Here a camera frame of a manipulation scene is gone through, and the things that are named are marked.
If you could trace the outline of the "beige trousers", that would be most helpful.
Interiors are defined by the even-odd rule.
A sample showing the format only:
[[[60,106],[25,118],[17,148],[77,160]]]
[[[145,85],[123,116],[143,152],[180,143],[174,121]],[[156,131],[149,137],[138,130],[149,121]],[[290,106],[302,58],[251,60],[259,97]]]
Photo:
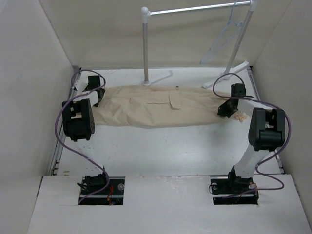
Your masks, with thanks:
[[[223,123],[218,108],[228,93],[181,86],[118,86],[106,89],[93,107],[97,125],[143,128],[181,127]]]

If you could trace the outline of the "light blue clothes hanger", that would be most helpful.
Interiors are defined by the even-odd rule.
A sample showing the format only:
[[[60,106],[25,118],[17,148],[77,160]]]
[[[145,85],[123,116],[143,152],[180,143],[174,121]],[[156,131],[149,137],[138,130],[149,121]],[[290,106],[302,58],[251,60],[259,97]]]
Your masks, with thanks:
[[[203,55],[200,60],[200,65],[206,65],[209,61],[213,59],[222,49],[229,44],[240,32],[243,22],[235,22],[233,20],[233,11],[237,5],[237,0],[234,2],[234,5],[231,7],[230,15],[225,27],[221,30],[219,35],[213,41],[209,50]]]

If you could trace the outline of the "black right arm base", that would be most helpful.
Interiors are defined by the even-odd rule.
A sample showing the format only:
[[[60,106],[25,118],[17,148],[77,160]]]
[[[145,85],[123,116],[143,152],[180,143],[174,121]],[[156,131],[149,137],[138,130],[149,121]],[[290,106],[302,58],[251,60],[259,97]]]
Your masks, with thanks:
[[[227,176],[210,178],[209,192],[214,205],[257,205],[259,194],[252,178],[240,178],[230,171]]]

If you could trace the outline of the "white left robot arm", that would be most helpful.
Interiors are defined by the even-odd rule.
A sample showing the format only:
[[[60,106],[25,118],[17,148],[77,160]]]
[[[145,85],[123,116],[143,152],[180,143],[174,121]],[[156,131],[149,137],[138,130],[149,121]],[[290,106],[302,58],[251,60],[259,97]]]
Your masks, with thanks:
[[[97,176],[85,176],[79,186],[84,191],[95,190],[98,194],[105,194],[109,190],[109,176],[92,149],[92,135],[96,124],[92,108],[97,107],[105,93],[105,78],[96,74],[86,80],[77,80],[72,88],[76,95],[69,101],[62,103],[58,119],[62,119],[63,132],[78,147],[77,150],[64,145],[64,148],[78,154],[89,161],[99,170]]]

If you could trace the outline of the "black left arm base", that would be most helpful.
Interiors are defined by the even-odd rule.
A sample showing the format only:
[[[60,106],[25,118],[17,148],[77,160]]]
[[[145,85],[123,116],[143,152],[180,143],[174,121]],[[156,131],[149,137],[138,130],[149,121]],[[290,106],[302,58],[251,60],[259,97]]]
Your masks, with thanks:
[[[125,177],[108,177],[105,173],[86,175],[77,185],[80,187],[78,205],[123,205]]]

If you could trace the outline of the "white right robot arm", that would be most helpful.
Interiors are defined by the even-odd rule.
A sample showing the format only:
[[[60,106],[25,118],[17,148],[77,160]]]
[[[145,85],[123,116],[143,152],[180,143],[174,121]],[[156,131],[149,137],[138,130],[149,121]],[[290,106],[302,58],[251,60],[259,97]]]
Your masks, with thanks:
[[[229,171],[228,178],[215,182],[218,193],[240,194],[250,190],[258,163],[285,143],[285,111],[269,104],[248,100],[243,83],[231,85],[231,96],[219,106],[217,114],[231,117],[238,111],[251,118],[249,145],[241,160]]]

